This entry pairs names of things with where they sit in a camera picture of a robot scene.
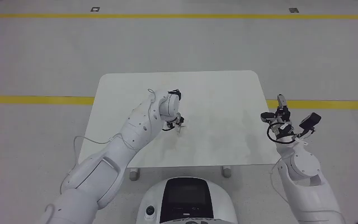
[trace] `gray floor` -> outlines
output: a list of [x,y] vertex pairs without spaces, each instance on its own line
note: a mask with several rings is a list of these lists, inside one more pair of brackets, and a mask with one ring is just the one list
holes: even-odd
[[[356,13],[357,1],[0,1],[0,13]],[[358,23],[350,20],[0,18],[0,95],[94,96],[105,73],[253,70],[267,99],[358,100]],[[312,110],[293,110],[299,122]],[[308,150],[320,160],[347,223],[358,221],[358,111],[323,118]],[[0,223],[34,223],[74,163],[90,106],[0,105]],[[296,223],[270,186],[271,166],[143,169],[95,223],[134,223],[145,191],[179,175],[228,191],[240,223]],[[282,190],[278,174],[275,185]]]

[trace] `table foot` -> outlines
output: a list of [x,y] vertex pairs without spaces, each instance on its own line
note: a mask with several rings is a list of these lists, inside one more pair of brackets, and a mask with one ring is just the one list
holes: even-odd
[[131,181],[136,181],[139,179],[140,168],[131,168],[129,172],[129,179]]
[[225,178],[231,177],[231,166],[221,166],[220,169],[222,170],[222,176]]

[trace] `white table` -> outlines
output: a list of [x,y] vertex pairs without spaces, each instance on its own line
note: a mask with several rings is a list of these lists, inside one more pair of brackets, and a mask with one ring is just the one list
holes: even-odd
[[[86,137],[107,141],[153,90],[182,92],[185,127],[161,132],[133,158],[129,168],[274,164],[276,147],[260,114],[268,111],[252,71],[106,74],[101,80]],[[103,145],[84,141],[79,162]]]

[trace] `yellow stripe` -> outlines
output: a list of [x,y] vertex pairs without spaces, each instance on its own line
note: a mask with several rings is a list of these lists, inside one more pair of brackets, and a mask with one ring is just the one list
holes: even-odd
[[[0,96],[0,104],[92,105],[94,97],[82,96]],[[276,108],[277,100],[266,100],[268,108]],[[358,101],[288,100],[292,109],[358,110]]]
[[0,104],[92,105],[94,97],[74,96],[0,96]]
[[265,20],[358,20],[358,15],[305,14],[0,14],[0,18],[251,18]]
[[[276,108],[279,105],[277,100],[266,100],[266,102],[268,108]],[[287,105],[291,109],[358,109],[358,101],[288,100]]]

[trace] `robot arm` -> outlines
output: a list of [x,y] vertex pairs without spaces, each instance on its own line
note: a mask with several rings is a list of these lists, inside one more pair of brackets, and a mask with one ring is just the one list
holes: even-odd
[[[304,149],[308,144],[302,137],[315,132],[314,126],[321,117],[316,113],[310,114],[300,124],[303,132],[295,134],[284,96],[279,95],[277,100],[279,107],[276,113],[262,113],[261,119],[269,123],[267,136],[276,143],[277,152],[281,155],[277,166],[294,216],[299,223],[343,223],[336,197],[321,172],[318,159]],[[270,130],[274,132],[276,140],[269,136]],[[310,179],[310,186],[294,182],[303,179]]]
[[136,153],[168,127],[180,126],[181,93],[152,91],[127,118],[120,132],[100,152],[86,158],[63,182],[63,194],[47,206],[38,223],[89,224],[96,212],[109,204],[119,191],[124,171]]

